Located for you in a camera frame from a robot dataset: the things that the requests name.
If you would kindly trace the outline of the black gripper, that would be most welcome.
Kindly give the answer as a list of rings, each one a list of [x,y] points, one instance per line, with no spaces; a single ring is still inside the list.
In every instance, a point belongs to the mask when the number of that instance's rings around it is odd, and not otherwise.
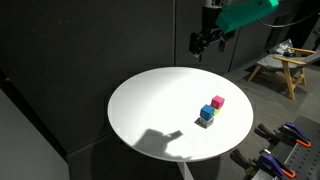
[[[202,7],[201,17],[201,32],[192,33],[190,36],[189,51],[198,59],[202,61],[202,53],[208,47],[209,43],[219,40],[218,50],[223,52],[227,43],[234,37],[235,32],[221,33],[220,28],[216,25],[219,14],[222,8],[219,6]]]

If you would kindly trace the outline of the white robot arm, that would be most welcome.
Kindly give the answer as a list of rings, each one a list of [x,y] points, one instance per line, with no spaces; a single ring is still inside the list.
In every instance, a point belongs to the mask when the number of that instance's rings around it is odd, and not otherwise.
[[[218,50],[223,52],[226,44],[234,37],[235,31],[224,33],[217,25],[216,20],[229,0],[204,0],[201,15],[201,31],[190,35],[189,51],[202,61],[204,50],[212,43],[218,42]]]

